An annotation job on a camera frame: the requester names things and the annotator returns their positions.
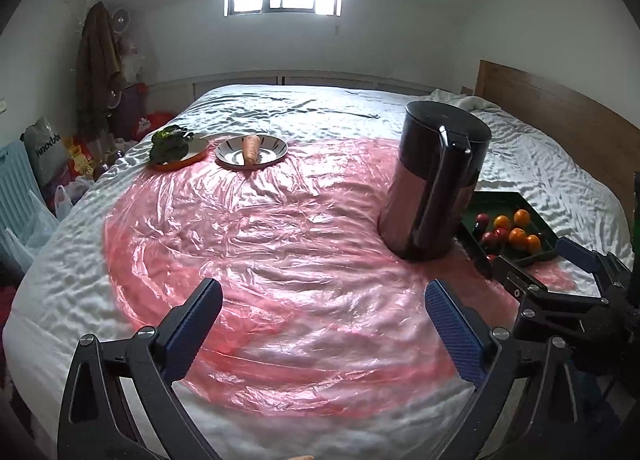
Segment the pink plastic sheet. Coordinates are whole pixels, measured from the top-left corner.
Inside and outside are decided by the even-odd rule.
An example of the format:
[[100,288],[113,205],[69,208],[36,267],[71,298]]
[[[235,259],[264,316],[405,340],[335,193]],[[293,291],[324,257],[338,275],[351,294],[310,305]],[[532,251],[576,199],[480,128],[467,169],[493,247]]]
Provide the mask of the pink plastic sheet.
[[424,290],[445,280],[491,326],[516,304],[460,248],[413,263],[390,252],[378,216],[396,160],[388,139],[293,147],[250,174],[213,158],[147,168],[104,225],[118,307],[158,324],[204,278],[224,306],[184,383],[231,409],[367,418],[438,391],[456,369]]

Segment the crumpled white pillow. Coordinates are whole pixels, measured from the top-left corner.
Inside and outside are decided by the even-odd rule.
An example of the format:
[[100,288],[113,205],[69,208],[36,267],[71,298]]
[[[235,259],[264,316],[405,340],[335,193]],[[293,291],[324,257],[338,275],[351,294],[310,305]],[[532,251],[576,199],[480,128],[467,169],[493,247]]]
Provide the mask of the crumpled white pillow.
[[440,90],[439,88],[433,90],[431,94],[427,96],[427,99],[431,102],[441,102],[442,104],[454,106],[467,112],[496,112],[501,110],[499,106],[493,102],[488,102],[488,100],[484,98],[475,95],[454,94],[446,90]]

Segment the orange rimmed plate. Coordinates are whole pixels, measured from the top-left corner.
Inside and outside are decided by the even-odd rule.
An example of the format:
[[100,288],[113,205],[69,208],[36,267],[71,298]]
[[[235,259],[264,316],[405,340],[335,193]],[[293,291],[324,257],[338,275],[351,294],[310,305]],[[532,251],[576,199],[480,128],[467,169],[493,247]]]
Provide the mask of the orange rimmed plate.
[[188,152],[184,157],[174,162],[150,163],[150,168],[160,172],[171,172],[185,168],[191,164],[203,160],[208,153],[208,141],[204,138],[194,138],[189,142]]

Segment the white electric fan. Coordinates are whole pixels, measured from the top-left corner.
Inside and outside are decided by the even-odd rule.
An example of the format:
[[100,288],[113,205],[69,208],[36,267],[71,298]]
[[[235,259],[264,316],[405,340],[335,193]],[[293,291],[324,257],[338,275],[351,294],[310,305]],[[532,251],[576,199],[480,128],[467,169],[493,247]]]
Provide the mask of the white electric fan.
[[116,35],[124,34],[130,24],[130,13],[124,8],[118,8],[112,13],[112,29]]

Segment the green leafy vegetable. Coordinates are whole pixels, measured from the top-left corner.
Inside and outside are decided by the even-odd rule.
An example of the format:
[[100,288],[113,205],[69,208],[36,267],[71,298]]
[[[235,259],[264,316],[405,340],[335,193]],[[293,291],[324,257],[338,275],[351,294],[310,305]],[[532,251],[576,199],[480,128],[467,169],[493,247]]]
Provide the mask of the green leafy vegetable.
[[194,134],[178,124],[167,125],[151,138],[150,163],[168,163],[179,160],[188,152]]

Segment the carrot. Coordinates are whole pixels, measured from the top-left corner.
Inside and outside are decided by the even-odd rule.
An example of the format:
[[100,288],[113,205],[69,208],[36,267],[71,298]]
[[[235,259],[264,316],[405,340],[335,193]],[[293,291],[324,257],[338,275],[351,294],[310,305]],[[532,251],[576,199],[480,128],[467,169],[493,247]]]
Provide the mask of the carrot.
[[259,151],[262,139],[257,135],[246,135],[242,139],[242,157],[246,166],[254,166],[259,163]]

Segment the wooden headboard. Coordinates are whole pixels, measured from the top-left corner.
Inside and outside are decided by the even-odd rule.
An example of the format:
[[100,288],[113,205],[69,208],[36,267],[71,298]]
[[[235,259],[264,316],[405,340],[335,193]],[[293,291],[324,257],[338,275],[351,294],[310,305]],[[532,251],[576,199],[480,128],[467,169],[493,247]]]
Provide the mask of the wooden headboard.
[[558,142],[634,219],[639,129],[600,102],[553,81],[481,60],[474,93]]

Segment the orange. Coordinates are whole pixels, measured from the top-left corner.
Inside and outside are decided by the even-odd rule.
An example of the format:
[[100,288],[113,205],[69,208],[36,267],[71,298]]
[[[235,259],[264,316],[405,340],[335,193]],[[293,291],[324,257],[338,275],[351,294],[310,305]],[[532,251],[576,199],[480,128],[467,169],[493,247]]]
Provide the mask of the orange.
[[518,251],[524,251],[527,249],[527,238],[528,235],[526,231],[522,228],[515,227],[513,228],[508,235],[508,243],[512,249]]
[[525,229],[531,222],[532,219],[526,209],[518,209],[513,215],[513,223],[516,227]]
[[538,254],[541,252],[542,245],[540,238],[535,234],[530,234],[526,238],[526,249],[529,254]]
[[512,230],[512,220],[510,217],[503,214],[496,216],[494,219],[494,229],[499,227],[507,229],[510,232]]

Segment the dark plum front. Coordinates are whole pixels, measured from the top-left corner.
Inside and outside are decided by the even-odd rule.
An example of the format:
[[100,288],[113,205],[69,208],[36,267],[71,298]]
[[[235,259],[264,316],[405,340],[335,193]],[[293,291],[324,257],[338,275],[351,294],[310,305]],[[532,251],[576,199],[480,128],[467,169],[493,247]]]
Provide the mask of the dark plum front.
[[486,225],[480,224],[480,222],[476,222],[472,230],[472,236],[476,241],[480,241],[480,239],[483,237],[485,232],[486,232]]

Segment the red bag on floor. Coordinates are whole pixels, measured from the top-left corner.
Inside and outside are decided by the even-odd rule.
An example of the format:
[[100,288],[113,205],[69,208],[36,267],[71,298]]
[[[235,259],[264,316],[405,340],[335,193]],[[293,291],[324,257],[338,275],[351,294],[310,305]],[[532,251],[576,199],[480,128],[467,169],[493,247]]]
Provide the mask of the red bag on floor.
[[147,113],[139,119],[138,124],[132,131],[132,138],[140,142],[147,134],[174,120],[175,116],[175,113],[166,111]]

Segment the black electric kettle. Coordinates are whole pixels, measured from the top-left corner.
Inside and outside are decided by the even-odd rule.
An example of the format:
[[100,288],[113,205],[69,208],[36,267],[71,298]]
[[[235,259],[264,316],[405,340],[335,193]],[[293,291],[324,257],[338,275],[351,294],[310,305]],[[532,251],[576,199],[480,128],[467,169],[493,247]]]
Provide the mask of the black electric kettle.
[[393,254],[429,261],[448,253],[490,141],[489,126],[472,113],[442,102],[408,103],[378,219],[378,233]]

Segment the white plastic bag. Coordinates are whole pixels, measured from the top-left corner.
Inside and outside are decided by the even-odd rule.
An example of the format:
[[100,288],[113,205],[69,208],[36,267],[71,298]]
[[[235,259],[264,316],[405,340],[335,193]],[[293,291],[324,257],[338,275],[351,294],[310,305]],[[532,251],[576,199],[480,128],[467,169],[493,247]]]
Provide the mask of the white plastic bag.
[[70,194],[67,192],[63,185],[58,185],[54,194],[54,212],[58,220],[64,220],[64,218],[70,214],[70,211],[74,207],[74,202],[70,198]]

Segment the brown hanging coat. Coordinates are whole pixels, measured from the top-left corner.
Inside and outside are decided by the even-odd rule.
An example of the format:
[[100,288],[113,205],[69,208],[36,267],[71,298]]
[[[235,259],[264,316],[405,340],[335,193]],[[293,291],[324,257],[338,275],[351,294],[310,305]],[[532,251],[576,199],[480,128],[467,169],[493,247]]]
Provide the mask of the brown hanging coat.
[[95,140],[107,129],[108,102],[125,87],[112,18],[102,2],[88,11],[76,57],[78,132]]

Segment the grey shopping bag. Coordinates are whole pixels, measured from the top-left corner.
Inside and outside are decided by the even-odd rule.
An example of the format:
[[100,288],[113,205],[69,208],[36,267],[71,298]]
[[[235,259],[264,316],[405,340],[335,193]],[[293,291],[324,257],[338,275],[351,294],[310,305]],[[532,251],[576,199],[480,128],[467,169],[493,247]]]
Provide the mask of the grey shopping bag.
[[40,118],[26,128],[22,139],[38,185],[46,186],[70,160],[60,133],[46,118]]

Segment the green tray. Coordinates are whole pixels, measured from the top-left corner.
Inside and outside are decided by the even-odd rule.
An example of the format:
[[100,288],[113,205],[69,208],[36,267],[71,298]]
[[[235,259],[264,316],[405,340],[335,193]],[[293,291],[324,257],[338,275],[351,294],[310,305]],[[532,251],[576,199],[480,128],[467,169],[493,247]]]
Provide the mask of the green tray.
[[558,237],[517,192],[475,191],[456,238],[477,271],[489,279],[498,256],[518,266],[553,260]]

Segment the striped white plate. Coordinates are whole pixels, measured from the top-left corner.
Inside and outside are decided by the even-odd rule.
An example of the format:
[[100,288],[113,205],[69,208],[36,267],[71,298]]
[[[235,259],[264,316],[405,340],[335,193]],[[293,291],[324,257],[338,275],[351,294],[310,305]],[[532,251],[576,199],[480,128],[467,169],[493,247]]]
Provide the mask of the striped white plate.
[[257,170],[282,161],[288,154],[288,144],[270,135],[235,136],[221,142],[215,149],[217,161],[235,170]]

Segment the yellow red snack package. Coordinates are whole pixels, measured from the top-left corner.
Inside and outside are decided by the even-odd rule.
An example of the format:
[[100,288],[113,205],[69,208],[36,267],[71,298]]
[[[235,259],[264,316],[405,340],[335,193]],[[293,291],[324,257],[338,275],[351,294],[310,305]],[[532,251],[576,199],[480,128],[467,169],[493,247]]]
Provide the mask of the yellow red snack package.
[[62,142],[70,155],[70,160],[67,163],[70,177],[73,180],[79,176],[93,178],[98,161],[93,157],[85,142],[78,136],[64,137]]

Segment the light blue folding stool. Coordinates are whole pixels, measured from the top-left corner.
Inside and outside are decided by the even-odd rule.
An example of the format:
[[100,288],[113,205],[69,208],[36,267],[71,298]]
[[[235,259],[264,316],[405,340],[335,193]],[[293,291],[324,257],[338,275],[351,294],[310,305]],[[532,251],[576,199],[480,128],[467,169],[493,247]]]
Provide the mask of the light blue folding stool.
[[56,219],[43,202],[24,144],[1,148],[1,228],[37,253],[55,231]]

